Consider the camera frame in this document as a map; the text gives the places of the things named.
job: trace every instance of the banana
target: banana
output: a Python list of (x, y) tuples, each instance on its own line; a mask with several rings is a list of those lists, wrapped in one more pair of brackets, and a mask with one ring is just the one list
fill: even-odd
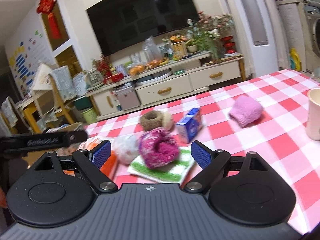
[(163, 62), (161, 62), (161, 63), (159, 64), (159, 66), (163, 66), (163, 65), (168, 64), (168, 63), (169, 63), (169, 58), (166, 58), (166, 60), (163, 61)]

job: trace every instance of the red chinese knot decoration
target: red chinese knot decoration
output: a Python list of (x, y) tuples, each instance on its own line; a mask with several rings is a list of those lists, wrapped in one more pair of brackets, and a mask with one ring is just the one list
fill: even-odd
[(57, 20), (52, 12), (55, 5), (55, 0), (40, 0), (37, 8), (37, 13), (43, 13), (48, 15), (48, 22), (51, 30), (52, 37), (54, 39), (60, 39), (61, 34), (58, 28)]

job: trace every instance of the screw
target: screw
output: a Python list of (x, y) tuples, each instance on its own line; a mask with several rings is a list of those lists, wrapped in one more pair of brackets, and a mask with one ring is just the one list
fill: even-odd
[(100, 188), (104, 190), (113, 189), (116, 185), (113, 182), (106, 181), (100, 184)]
[(202, 185), (199, 182), (189, 182), (187, 188), (191, 190), (198, 190), (202, 188)]

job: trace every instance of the brown woven ring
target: brown woven ring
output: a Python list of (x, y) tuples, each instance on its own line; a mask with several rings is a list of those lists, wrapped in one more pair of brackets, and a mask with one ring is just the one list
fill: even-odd
[(150, 111), (140, 117), (140, 124), (144, 131), (150, 131), (162, 126), (163, 114), (161, 111)]

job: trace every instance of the washing machine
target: washing machine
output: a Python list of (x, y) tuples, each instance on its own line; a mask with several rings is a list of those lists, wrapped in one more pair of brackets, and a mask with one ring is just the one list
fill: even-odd
[(320, 57), (320, 8), (310, 5), (304, 6), (309, 32), (312, 41), (312, 51)]
[(311, 0), (277, 1), (289, 48), (295, 48), (303, 71), (320, 67), (320, 3)]

